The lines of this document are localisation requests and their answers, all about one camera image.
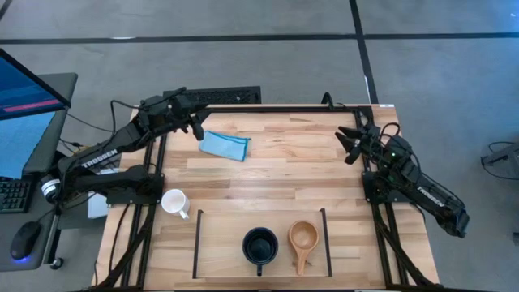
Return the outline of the wooden cup with long handle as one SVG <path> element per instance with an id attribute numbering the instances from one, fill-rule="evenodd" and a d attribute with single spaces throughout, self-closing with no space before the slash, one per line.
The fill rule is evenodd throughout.
<path id="1" fill-rule="evenodd" d="M 298 276 L 302 276 L 308 256 L 320 240 L 317 227 L 310 221 L 296 221 L 290 227 L 288 236 L 298 260 L 296 273 Z"/>

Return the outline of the white ceramic mug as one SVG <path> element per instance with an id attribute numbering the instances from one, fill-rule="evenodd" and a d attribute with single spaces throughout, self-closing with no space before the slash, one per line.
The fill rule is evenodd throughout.
<path id="1" fill-rule="evenodd" d="M 189 221 L 191 202 L 183 191 L 179 189 L 168 190 L 161 198 L 161 207 L 169 214 L 181 217 Z"/>

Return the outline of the light blue cloth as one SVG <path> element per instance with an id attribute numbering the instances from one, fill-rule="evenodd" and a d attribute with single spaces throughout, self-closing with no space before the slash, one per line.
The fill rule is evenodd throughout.
<path id="1" fill-rule="evenodd" d="M 250 141 L 251 138 L 206 131 L 204 139 L 199 143 L 199 150 L 234 161 L 245 161 Z"/>

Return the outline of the grey side desk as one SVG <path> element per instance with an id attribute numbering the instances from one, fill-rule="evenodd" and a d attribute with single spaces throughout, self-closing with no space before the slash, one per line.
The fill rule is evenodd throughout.
<path id="1" fill-rule="evenodd" d="M 53 205 L 48 203 L 41 194 L 39 180 L 54 164 L 66 111 L 59 110 L 44 116 L 49 118 L 49 122 L 22 172 L 24 178 L 32 181 L 32 199 L 28 211 L 26 213 L 0 213 L 0 273 L 32 270 L 40 267 L 49 241 L 49 232 L 53 224 L 53 215 L 49 211 L 52 210 Z M 14 260 L 10 253 L 12 240 L 19 228 L 29 221 L 38 221 L 41 225 L 41 232 L 28 257 Z"/>

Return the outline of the black computer keyboard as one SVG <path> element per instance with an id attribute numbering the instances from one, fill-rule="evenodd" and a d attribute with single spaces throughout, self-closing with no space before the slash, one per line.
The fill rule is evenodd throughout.
<path id="1" fill-rule="evenodd" d="M 32 182 L 0 177 L 0 214 L 26 213 L 32 197 Z"/>

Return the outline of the blue screen computer monitor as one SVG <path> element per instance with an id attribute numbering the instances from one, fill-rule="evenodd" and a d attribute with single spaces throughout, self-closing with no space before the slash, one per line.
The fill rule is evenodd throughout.
<path id="1" fill-rule="evenodd" d="M 70 107 L 62 94 L 0 48 L 0 120 Z"/>

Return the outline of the white paper sheet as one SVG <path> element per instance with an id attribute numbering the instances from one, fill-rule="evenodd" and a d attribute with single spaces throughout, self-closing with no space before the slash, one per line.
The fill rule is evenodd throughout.
<path id="1" fill-rule="evenodd" d="M 88 218 L 97 219 L 108 215 L 108 204 L 106 197 L 94 192 L 89 193 Z"/>

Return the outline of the black aluminium table frame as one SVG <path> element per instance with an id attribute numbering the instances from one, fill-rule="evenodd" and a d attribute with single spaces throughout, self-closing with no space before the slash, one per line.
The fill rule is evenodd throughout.
<path id="1" fill-rule="evenodd" d="M 343 105 L 253 105 L 215 108 L 207 131 L 251 138 L 245 161 L 199 150 L 193 135 L 175 132 L 150 152 L 122 157 L 128 168 L 150 157 L 167 189 L 190 199 L 190 220 L 155 213 L 148 253 L 135 254 L 127 278 L 145 290 L 379 289 L 385 286 L 371 206 L 364 198 L 363 165 L 345 163 L 335 137 L 354 127 Z M 195 277 L 202 213 L 324 211 L 331 277 L 206 279 Z"/>

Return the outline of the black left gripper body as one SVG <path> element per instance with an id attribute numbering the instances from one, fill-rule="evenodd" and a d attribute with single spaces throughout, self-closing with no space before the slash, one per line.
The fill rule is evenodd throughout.
<path id="1" fill-rule="evenodd" d="M 143 133 L 159 136 L 180 129 L 187 133 L 191 119 L 185 115 L 184 105 L 189 101 L 180 94 L 169 97 L 154 96 L 141 101 L 136 124 Z"/>

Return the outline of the dark blue enamel mug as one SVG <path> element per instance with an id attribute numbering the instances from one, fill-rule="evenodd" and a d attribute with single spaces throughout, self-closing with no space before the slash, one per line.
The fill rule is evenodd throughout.
<path id="1" fill-rule="evenodd" d="M 256 266 L 256 276 L 263 276 L 263 266 L 272 262 L 278 252 L 277 236 L 268 228 L 256 227 L 249 230 L 242 240 L 242 252 Z"/>

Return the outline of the black computer mouse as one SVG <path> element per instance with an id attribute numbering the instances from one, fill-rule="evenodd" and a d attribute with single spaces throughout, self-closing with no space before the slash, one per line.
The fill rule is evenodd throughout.
<path id="1" fill-rule="evenodd" d="M 10 255 L 13 260 L 27 258 L 36 244 L 41 232 L 41 224 L 38 221 L 29 221 L 23 224 L 15 233 L 11 242 Z"/>

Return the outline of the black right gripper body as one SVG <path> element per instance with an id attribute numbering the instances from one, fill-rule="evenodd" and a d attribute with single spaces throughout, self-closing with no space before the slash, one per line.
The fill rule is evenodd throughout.
<path id="1" fill-rule="evenodd" d="M 384 146 L 380 141 L 378 126 L 367 124 L 360 128 L 361 137 L 359 147 L 362 155 L 370 159 L 382 159 L 384 157 Z"/>

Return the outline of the black perforated panel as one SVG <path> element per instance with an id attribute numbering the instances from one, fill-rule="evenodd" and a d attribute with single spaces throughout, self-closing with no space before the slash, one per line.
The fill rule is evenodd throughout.
<path id="1" fill-rule="evenodd" d="M 185 89 L 180 92 L 180 96 L 195 103 L 208 105 L 262 103 L 260 86 Z"/>

